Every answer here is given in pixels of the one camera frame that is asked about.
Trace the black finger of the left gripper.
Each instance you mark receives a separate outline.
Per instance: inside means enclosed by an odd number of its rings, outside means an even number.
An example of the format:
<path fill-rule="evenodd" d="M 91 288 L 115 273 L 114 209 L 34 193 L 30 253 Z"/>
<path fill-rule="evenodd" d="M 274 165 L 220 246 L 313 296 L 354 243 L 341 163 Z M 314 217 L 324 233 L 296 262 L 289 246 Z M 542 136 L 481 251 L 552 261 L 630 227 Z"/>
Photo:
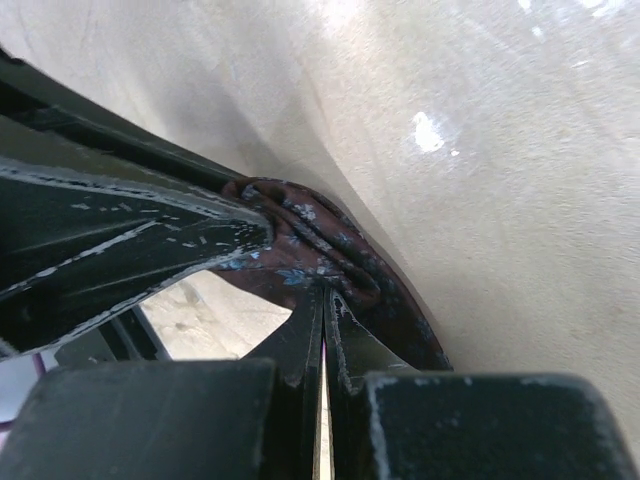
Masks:
<path fill-rule="evenodd" d="M 268 246 L 260 214 L 154 174 L 1 161 L 1 352 L 68 342 L 198 271 Z"/>

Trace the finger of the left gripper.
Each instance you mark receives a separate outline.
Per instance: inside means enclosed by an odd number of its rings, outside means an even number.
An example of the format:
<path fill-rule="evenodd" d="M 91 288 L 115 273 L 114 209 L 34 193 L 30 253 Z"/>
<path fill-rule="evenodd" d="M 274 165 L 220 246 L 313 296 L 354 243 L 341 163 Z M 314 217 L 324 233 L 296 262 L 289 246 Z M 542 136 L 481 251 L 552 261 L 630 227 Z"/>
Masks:
<path fill-rule="evenodd" d="M 242 177 L 103 108 L 6 51 L 1 52 L 1 115 L 217 193 Z"/>

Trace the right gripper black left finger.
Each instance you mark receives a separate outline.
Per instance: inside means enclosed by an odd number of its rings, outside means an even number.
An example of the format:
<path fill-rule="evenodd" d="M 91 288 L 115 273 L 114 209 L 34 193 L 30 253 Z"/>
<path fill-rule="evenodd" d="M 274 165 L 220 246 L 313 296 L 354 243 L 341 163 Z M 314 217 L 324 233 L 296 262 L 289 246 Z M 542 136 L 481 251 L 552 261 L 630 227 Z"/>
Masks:
<path fill-rule="evenodd" d="M 275 362 L 262 447 L 262 479 L 318 479 L 321 455 L 323 295 L 313 287 L 296 298 L 289 318 L 246 358 Z"/>

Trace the dark patterned necktie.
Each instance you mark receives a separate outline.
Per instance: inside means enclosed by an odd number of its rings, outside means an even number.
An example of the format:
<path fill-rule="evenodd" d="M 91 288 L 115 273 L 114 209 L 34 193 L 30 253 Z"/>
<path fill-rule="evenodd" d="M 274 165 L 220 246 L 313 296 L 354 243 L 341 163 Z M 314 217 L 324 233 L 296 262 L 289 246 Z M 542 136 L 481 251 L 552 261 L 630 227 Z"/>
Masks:
<path fill-rule="evenodd" d="M 222 193 L 264 215 L 273 228 L 273 242 L 244 259 L 213 268 L 213 273 L 288 309 L 303 290 L 330 287 L 360 324 L 408 364 L 419 370 L 450 369 L 426 312 L 327 198 L 302 185 L 268 178 L 231 181 Z"/>

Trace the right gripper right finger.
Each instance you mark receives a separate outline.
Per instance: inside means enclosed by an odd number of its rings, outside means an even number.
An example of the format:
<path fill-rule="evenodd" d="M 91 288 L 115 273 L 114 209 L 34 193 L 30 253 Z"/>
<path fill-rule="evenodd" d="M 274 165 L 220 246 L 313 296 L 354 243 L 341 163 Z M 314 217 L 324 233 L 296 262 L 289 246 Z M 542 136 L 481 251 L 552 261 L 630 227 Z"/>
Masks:
<path fill-rule="evenodd" d="M 366 376 L 395 376 L 415 369 L 361 325 L 343 297 L 330 288 L 324 292 L 323 326 L 333 477 L 376 479 Z"/>

